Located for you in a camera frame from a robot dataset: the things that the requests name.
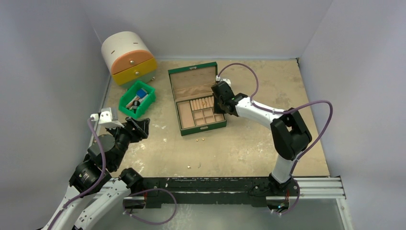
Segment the green jewelry tray insert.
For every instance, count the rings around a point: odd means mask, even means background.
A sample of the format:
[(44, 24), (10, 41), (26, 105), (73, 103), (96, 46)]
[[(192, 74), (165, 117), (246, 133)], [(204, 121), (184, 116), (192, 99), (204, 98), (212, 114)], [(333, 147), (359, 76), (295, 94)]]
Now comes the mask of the green jewelry tray insert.
[(207, 127), (209, 124), (225, 122), (223, 114), (214, 113), (214, 97), (207, 96), (176, 102), (181, 130)]

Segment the green jewelry box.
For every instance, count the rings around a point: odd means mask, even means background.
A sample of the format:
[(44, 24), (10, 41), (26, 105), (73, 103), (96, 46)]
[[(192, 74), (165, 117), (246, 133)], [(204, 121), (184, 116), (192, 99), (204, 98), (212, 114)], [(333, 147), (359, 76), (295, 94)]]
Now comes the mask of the green jewelry box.
[[(175, 103), (179, 127), (180, 120), (176, 102), (213, 96), (211, 87), (216, 83), (215, 77), (217, 75), (217, 72), (218, 65), (216, 62), (209, 62), (168, 70), (169, 81)], [(186, 130), (181, 130), (180, 128), (180, 135), (187, 136), (223, 128), (226, 127), (226, 125), (227, 120), (225, 122), (209, 124), (206, 127), (194, 127)]]

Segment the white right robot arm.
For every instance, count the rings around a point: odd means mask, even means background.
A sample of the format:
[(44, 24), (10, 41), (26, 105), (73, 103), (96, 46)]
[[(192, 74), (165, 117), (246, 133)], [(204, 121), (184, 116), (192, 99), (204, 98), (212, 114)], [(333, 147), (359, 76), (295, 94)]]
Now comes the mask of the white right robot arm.
[(312, 141), (300, 113), (293, 109), (284, 111), (255, 104), (254, 100), (243, 93), (234, 94), (225, 81), (215, 83), (211, 89), (215, 112), (247, 118), (271, 131), (278, 157), (269, 175), (269, 189), (275, 195), (282, 194), (291, 182), (293, 167), (299, 154)]

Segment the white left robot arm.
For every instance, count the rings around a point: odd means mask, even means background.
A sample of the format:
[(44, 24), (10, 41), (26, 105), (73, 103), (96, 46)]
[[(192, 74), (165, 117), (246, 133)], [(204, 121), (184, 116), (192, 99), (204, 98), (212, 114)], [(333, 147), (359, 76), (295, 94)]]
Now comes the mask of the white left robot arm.
[(96, 194), (118, 170), (131, 143), (148, 138), (150, 119), (126, 118), (124, 123), (106, 121), (93, 114), (88, 126), (94, 135), (83, 162), (77, 165), (63, 200), (45, 230), (84, 230), (94, 224), (125, 195), (137, 196), (143, 189), (143, 177), (133, 168), (124, 169), (118, 179), (99, 198)]

